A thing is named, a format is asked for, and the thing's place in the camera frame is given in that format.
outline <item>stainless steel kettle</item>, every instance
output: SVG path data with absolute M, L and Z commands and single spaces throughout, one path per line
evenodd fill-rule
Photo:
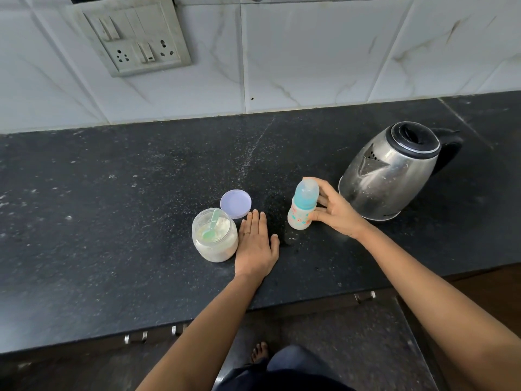
M 340 179 L 338 191 L 364 218 L 394 218 L 462 145 L 455 131 L 399 122 L 361 149 Z

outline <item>person's right hand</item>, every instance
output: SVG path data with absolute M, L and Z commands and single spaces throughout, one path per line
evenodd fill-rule
M 317 182 L 320 188 L 317 202 L 325 207 L 317 207 L 309 214 L 309 219 L 326 223 L 343 235 L 354 239 L 357 239 L 360 232 L 370 225 L 327 181 L 315 177 L 304 178 L 312 178 Z

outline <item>baby bottle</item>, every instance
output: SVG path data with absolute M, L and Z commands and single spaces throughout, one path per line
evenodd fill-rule
M 317 206 L 318 193 L 318 184 L 314 179 L 306 178 L 298 183 L 288 213 L 288 222 L 293 229 L 303 230 L 309 226 L 309 214 Z

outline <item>black kettle handle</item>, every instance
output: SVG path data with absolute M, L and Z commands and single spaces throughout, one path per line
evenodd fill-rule
M 436 135 L 438 140 L 440 140 L 441 144 L 438 160 L 436 160 L 433 172 L 431 173 L 433 176 L 438 171 L 443 169 L 452 159 L 454 159 L 463 146 L 463 139 L 458 135 L 458 130 L 454 131 L 442 128 L 434 128 L 431 130 Z

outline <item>finger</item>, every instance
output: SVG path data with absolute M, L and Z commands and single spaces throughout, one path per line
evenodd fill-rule
M 329 204 L 329 200 L 327 200 L 327 198 L 319 195 L 318 199 L 317 199 L 317 203 L 322 204 L 322 206 L 324 206 L 324 207 L 327 207 L 327 205 Z
M 250 230 L 252 235 L 257 235 L 259 233 L 259 211 L 253 210 L 252 216 L 252 228 Z
M 268 223 L 264 211 L 261 211 L 259 216 L 259 235 L 268 237 Z
M 271 235 L 271 258 L 277 261 L 279 258 L 280 240 L 277 235 Z
M 244 236 L 244 233 L 248 233 L 248 234 L 251 233 L 252 218 L 253 218 L 253 214 L 248 213 L 248 215 L 246 216 L 246 222 L 244 223 L 244 231 L 242 233 L 242 236 Z
M 315 209 L 311 214 L 309 214 L 309 219 L 312 221 L 320 221 L 326 223 L 329 226 L 332 226 L 332 222 L 335 219 L 335 216 L 329 214 L 326 211 Z
M 323 192 L 326 197 L 330 197 L 331 195 L 338 195 L 338 192 L 325 180 L 321 180 L 320 178 L 316 177 L 304 177 L 304 178 L 313 178 L 317 184 L 321 192 Z
M 242 238 L 244 237 L 244 228 L 246 227 L 246 220 L 243 219 L 241 221 L 241 227 L 239 228 L 239 242 L 242 241 Z

